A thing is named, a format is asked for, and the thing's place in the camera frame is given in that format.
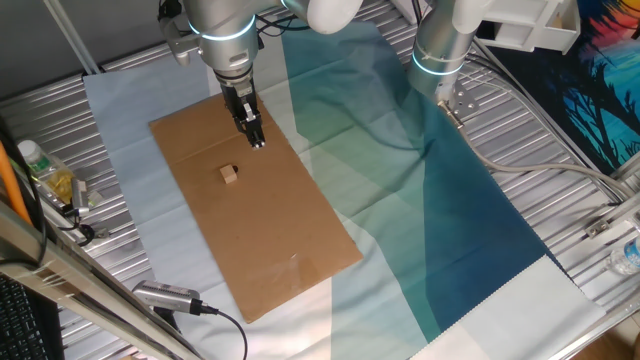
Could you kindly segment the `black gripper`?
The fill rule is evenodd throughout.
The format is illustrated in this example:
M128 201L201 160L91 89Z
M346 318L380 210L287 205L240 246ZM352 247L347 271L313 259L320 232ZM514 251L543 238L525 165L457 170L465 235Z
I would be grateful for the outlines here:
M219 76L226 108L234 123L254 149L265 146L261 115L257 107L255 86L251 74L238 78Z

